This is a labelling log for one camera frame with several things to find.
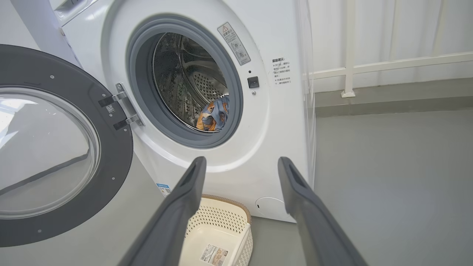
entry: white washing machine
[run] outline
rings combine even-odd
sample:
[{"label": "white washing machine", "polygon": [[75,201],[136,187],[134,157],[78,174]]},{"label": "white washing machine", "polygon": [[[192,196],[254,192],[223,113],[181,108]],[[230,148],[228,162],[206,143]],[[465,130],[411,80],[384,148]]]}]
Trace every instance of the white washing machine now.
[{"label": "white washing machine", "polygon": [[[291,158],[313,184],[307,1],[50,2],[83,69],[132,103],[134,151],[155,183],[172,189],[205,156],[204,193],[293,221],[276,165]],[[196,128],[206,105],[225,95],[225,125]]]},{"label": "white washing machine", "polygon": [[306,1],[51,6],[83,69],[0,44],[2,262],[115,265],[198,156],[204,193],[293,222],[277,162],[313,184]]}]

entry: white railing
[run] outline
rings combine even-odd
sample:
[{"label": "white railing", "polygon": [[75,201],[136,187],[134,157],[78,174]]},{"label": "white railing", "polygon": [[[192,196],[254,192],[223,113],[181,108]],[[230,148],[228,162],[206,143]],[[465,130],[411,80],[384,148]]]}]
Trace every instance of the white railing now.
[{"label": "white railing", "polygon": [[432,45],[430,56],[417,57],[410,59],[394,60],[398,25],[399,25],[399,3],[394,1],[393,29],[391,32],[391,47],[389,51],[389,61],[372,64],[355,65],[355,0],[347,0],[347,25],[346,25],[346,58],[345,67],[310,73],[311,79],[323,79],[329,77],[345,76],[345,90],[342,97],[355,97],[353,92],[353,75],[383,70],[392,70],[399,68],[410,68],[428,65],[449,64],[473,61],[473,52],[450,53],[439,55],[439,44],[443,34],[445,20],[445,0],[441,0],[438,12],[437,27],[435,29],[435,38]]}]

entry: sticker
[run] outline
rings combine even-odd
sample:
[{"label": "sticker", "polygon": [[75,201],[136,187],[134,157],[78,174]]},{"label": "sticker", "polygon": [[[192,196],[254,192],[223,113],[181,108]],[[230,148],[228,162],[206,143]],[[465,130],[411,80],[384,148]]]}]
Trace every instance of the sticker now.
[{"label": "sticker", "polygon": [[202,253],[201,260],[211,265],[222,266],[227,255],[228,250],[209,244]]},{"label": "sticker", "polygon": [[291,83],[291,64],[286,58],[273,59],[272,70],[274,84],[282,85]]},{"label": "sticker", "polygon": [[172,191],[168,185],[157,184],[157,183],[156,185],[159,187],[159,190],[161,190],[161,193],[164,195],[164,197],[167,197],[169,194],[171,194]]},{"label": "sticker", "polygon": [[112,105],[109,105],[109,106],[107,106],[106,108],[107,108],[107,111],[108,111],[109,114],[115,112],[115,109],[114,109],[114,107],[113,107]]},{"label": "sticker", "polygon": [[236,56],[236,59],[240,65],[246,64],[251,61],[250,56],[246,52],[245,47],[238,38],[237,33],[233,30],[232,26],[227,22],[218,28],[220,34],[225,39],[227,44],[233,51],[233,54]]}]

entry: door hinge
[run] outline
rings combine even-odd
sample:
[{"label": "door hinge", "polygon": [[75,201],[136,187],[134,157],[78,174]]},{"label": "door hinge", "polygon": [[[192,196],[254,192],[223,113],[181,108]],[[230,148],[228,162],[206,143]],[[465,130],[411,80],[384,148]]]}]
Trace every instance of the door hinge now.
[{"label": "door hinge", "polygon": [[136,124],[139,126],[144,126],[144,123],[141,117],[136,112],[135,107],[133,106],[133,103],[130,101],[130,98],[128,98],[128,95],[126,94],[123,83],[117,83],[115,84],[115,87],[118,90],[118,94],[109,96],[98,102],[101,107],[107,107],[107,109],[109,109],[109,106],[112,103],[119,102],[119,100],[121,100],[119,104],[123,109],[127,111],[129,117],[118,123],[115,123],[114,128],[116,130],[119,130],[134,122],[136,122]]}]

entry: laundry basket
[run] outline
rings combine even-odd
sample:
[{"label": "laundry basket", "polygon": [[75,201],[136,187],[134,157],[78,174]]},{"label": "laundry basket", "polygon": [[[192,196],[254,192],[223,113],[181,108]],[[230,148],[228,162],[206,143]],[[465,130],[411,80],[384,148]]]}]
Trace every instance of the laundry basket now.
[{"label": "laundry basket", "polygon": [[243,204],[202,195],[187,224],[179,266],[247,266],[253,251],[250,224]]}]

